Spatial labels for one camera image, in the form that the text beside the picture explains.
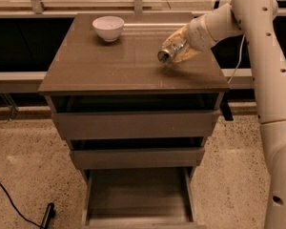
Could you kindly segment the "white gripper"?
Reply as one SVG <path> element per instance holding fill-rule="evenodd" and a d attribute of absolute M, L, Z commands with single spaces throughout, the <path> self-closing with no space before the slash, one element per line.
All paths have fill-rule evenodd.
<path fill-rule="evenodd" d="M 215 44 L 207 27 L 207 15 L 201 15 L 171 34 L 162 47 L 175 48 L 174 63 L 180 63 L 193 58 L 199 51 L 209 50 Z"/>

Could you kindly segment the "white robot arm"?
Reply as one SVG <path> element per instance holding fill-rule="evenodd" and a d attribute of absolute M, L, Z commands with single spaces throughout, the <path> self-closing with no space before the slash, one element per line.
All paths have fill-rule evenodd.
<path fill-rule="evenodd" d="M 158 60 L 179 63 L 228 37 L 244 35 L 264 158 L 271 176 L 264 229 L 286 229 L 286 58 L 274 31 L 276 0 L 231 0 L 171 34 Z"/>

